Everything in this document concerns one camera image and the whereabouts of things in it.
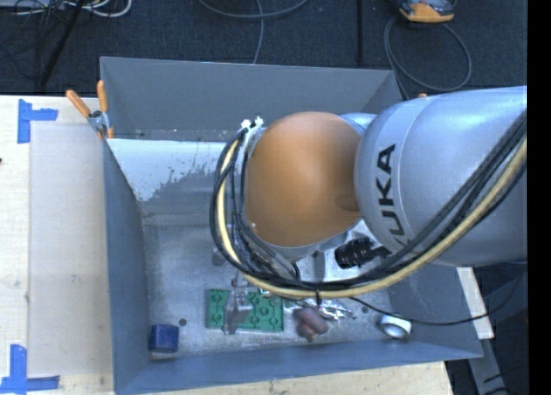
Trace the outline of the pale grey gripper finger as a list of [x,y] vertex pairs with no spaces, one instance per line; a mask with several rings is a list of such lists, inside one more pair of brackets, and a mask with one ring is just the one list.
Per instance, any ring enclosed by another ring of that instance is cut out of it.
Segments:
[[249,292],[249,282],[241,272],[236,271],[231,279],[232,296],[234,299],[247,299]]
[[239,303],[236,300],[228,300],[224,307],[224,323],[222,330],[227,335],[236,333],[238,327],[247,319],[253,310],[251,303]]

